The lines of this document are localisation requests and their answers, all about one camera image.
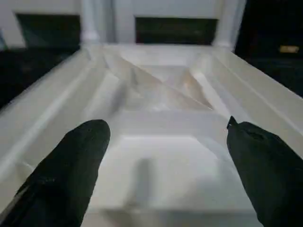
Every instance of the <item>white surface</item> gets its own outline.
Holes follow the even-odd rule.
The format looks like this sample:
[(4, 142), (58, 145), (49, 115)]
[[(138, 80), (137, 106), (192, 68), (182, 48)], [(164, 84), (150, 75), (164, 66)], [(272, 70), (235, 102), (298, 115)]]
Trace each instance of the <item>white surface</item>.
[(259, 226), (226, 147), (228, 118), (278, 134), (303, 157), (303, 100), (221, 48), (95, 45), (92, 59), (87, 53), (1, 113), (0, 207), (66, 132), (103, 118), (112, 136), (83, 226), (121, 226), (121, 212), (135, 226), (195, 213), (203, 218), (194, 226)]
[(222, 0), (133, 0), (133, 14), (146, 17), (220, 18)]

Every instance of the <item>white wall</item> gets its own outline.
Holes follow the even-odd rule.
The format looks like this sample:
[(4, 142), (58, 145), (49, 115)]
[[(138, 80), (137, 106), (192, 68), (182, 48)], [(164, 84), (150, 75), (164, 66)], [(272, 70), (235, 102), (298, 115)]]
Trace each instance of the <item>white wall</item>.
[(80, 13), (80, 0), (9, 0), (9, 4), (19, 13)]
[(214, 45), (233, 49), (246, 0), (116, 0), (119, 43), (135, 42), (135, 17), (219, 19)]
[(219, 18), (222, 0), (133, 0), (134, 15)]

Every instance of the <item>dark opening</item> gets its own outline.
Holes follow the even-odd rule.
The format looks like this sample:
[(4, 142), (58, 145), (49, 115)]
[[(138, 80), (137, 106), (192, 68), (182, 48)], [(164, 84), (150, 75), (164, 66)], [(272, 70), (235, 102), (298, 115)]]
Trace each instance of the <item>dark opening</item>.
[(17, 14), (27, 47), (75, 47), (80, 43), (79, 15)]
[(217, 19), (136, 17), (136, 42), (211, 45)]

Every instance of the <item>white pillar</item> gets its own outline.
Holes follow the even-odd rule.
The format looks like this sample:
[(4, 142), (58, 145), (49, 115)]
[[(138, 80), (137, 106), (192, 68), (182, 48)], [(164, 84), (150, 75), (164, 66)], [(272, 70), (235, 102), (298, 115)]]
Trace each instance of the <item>white pillar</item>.
[(213, 45), (233, 51), (242, 21), (246, 0), (224, 0)]
[(116, 23), (117, 42), (134, 44), (136, 42), (134, 1), (132, 0), (114, 0), (114, 1), (115, 1), (115, 23)]
[(81, 0), (81, 44), (101, 42), (95, 23), (94, 7), (94, 0)]

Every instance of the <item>dark panel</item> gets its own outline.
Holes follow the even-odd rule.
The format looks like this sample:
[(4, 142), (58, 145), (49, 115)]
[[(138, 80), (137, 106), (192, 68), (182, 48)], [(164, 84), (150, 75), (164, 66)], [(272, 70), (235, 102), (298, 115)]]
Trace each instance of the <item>dark panel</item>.
[(247, 59), (247, 62), (303, 97), (303, 60)]
[[(303, 2), (247, 0), (235, 53), (242, 57), (302, 58)], [(281, 47), (297, 51), (281, 51)]]
[(211, 45), (216, 25), (216, 19), (136, 17), (136, 41)]
[(28, 47), (75, 47), (80, 43), (78, 15), (17, 14)]

